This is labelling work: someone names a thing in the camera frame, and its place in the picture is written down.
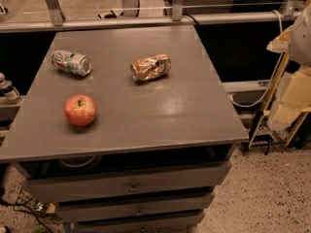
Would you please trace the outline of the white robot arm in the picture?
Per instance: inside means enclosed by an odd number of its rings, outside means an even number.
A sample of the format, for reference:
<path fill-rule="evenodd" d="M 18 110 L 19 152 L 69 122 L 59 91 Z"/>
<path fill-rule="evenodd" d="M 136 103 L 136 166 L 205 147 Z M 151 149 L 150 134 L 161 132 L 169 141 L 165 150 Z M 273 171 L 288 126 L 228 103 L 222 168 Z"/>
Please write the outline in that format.
<path fill-rule="evenodd" d="M 295 20 L 289 41 L 290 59 L 311 66 L 311 4 Z"/>

